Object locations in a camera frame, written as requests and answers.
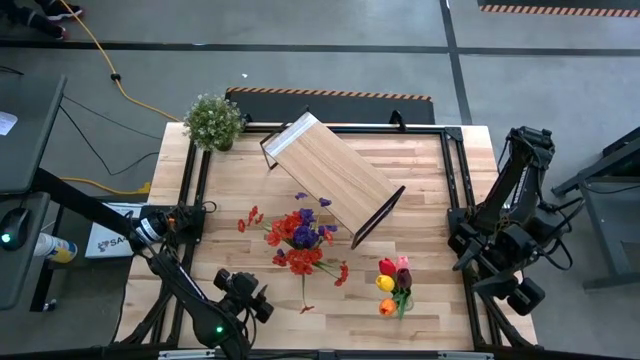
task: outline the spray can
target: spray can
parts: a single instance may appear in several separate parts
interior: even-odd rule
[[[71,262],[78,253],[78,247],[71,241],[40,233],[33,256],[44,256],[48,260],[65,264]]]

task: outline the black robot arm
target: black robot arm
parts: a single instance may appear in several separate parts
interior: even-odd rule
[[[132,224],[129,234],[132,249],[146,258],[149,268],[162,279],[169,293],[156,301],[145,319],[122,343],[140,343],[158,319],[170,296],[174,295],[191,315],[193,332],[202,345],[211,349],[220,346],[228,359],[247,359],[255,341],[256,319],[266,323],[273,312],[273,306],[264,295],[266,286],[254,297],[252,294],[258,286],[258,280],[252,274],[230,274],[225,269],[220,269],[214,285],[224,291],[225,295],[218,302],[212,301],[180,266],[180,261],[169,246],[162,246],[159,251],[151,246],[187,230],[193,225],[194,218],[197,216],[188,207],[178,205],[167,213],[156,211],[141,219],[135,226]],[[143,253],[145,248],[151,256]],[[246,319],[251,316],[253,320],[251,341],[248,339],[246,320],[242,322],[237,318],[243,311],[246,311]]]

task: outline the black and orange striped tape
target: black and orange striped tape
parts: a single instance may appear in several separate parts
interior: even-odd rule
[[[403,99],[403,100],[423,100],[431,101],[431,96],[408,95],[408,94],[385,94],[358,91],[336,91],[336,90],[305,90],[305,89],[277,89],[277,88],[252,88],[252,87],[231,87],[227,89],[227,94],[232,92],[263,93],[263,94],[298,94],[298,95],[324,95],[324,96],[350,96],[361,98],[382,98],[382,99]]]
[[[480,10],[494,13],[638,17],[638,9],[597,9],[563,6],[480,5]]]

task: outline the concrete floor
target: concrete floor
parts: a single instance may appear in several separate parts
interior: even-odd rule
[[[77,2],[87,9],[86,23],[103,41],[380,45],[424,51],[449,44],[439,0]],[[487,14],[473,0],[449,0],[448,4],[460,47],[640,48],[638,19]],[[66,26],[72,40],[88,39],[76,24]],[[43,39],[28,29],[0,23],[3,38]],[[460,124],[452,57],[446,51],[388,49],[110,51],[110,56],[131,95],[179,116],[199,93],[263,86],[427,94],[434,98],[438,124]],[[604,146],[638,124],[638,57],[461,55],[459,62],[471,120],[489,126],[498,154],[511,127],[528,125],[554,132],[557,151],[544,186],[548,199],[553,199],[548,192],[552,185],[593,162]],[[3,48],[0,65],[27,74],[64,73],[69,77],[67,96],[141,131],[163,133],[163,118],[120,96],[97,51]],[[63,106],[112,169],[159,148],[159,141],[114,127],[66,100]],[[69,144],[78,150],[65,150]],[[154,164],[153,158],[148,159],[125,174],[109,176],[62,113],[43,160],[44,167],[59,176],[91,178],[128,190],[150,181]],[[547,299],[533,313],[540,344],[553,350],[640,357],[640,287],[585,293],[582,282],[604,276],[606,267],[586,212],[575,220],[574,228],[565,238],[575,260],[570,271],[561,272],[544,261],[527,269],[547,292]],[[93,275],[92,271],[57,275],[52,292],[72,305],[61,306],[55,317],[30,314],[23,326],[14,325],[19,309],[0,313],[0,353],[108,343],[125,274],[126,268],[121,267]],[[32,269],[25,291],[34,286],[36,275]]]

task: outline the tulip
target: tulip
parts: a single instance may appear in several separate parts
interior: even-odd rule
[[[393,281],[391,276],[379,275],[376,278],[376,285],[378,285],[378,289],[382,291],[391,292],[391,290],[396,286],[396,283]]]
[[[378,310],[380,310],[380,315],[391,316],[396,312],[396,302],[393,299],[384,299]]]
[[[409,269],[398,270],[398,287],[400,289],[409,289],[411,287],[412,279]]]
[[[378,262],[378,267],[380,268],[380,274],[387,276],[394,276],[396,274],[396,266],[393,264],[393,261],[389,258],[384,258],[384,260],[380,260]]]
[[[409,268],[409,258],[406,256],[398,256],[398,261],[396,262],[396,268],[400,269],[408,269]]]

